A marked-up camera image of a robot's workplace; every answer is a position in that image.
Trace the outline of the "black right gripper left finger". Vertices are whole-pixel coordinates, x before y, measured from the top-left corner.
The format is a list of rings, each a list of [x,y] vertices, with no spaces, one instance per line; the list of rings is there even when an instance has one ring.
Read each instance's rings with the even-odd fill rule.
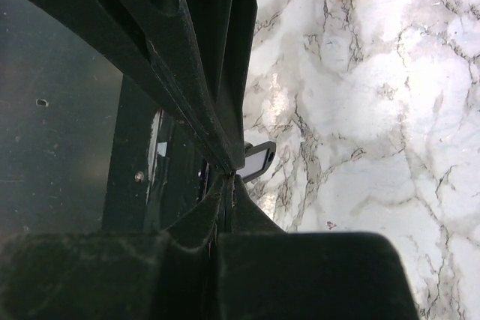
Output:
[[[3,319],[207,319],[227,178],[160,232],[22,235],[1,251]]]

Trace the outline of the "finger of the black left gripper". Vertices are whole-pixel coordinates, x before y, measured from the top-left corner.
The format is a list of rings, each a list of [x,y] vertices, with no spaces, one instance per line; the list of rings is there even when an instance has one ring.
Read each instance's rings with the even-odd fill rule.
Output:
[[[220,124],[225,169],[245,164],[242,106],[257,16],[257,0],[186,0],[209,100]]]
[[[29,0],[130,77],[225,166],[225,134],[209,100],[186,0]]]

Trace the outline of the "black white key tag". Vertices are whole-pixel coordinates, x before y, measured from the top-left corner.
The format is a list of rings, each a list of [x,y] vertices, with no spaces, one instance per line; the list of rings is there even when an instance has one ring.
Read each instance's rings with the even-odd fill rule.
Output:
[[[245,164],[236,174],[242,178],[243,182],[247,183],[263,175],[269,169],[275,158],[277,147],[272,141],[255,146],[246,142],[244,149]]]

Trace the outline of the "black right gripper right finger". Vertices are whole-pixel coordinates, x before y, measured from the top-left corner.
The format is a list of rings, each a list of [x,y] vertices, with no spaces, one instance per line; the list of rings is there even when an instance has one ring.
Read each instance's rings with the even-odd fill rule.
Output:
[[[217,243],[222,319],[417,319],[401,259],[370,232],[287,233],[235,179]]]

